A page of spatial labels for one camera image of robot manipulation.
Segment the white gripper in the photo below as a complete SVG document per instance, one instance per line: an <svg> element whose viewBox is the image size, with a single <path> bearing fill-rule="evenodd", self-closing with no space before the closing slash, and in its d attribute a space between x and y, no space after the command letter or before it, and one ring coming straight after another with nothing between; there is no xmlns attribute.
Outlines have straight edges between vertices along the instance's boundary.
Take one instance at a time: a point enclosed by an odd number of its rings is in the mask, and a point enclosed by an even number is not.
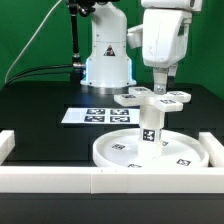
<svg viewBox="0 0 224 224"><path fill-rule="evenodd" d="M153 69L155 94L166 93L167 76L169 84L175 82L175 63L186 55L191 19L184 10L152 8L145 10L141 25L128 29L130 47L141 47L144 64L158 67Z"/></svg>

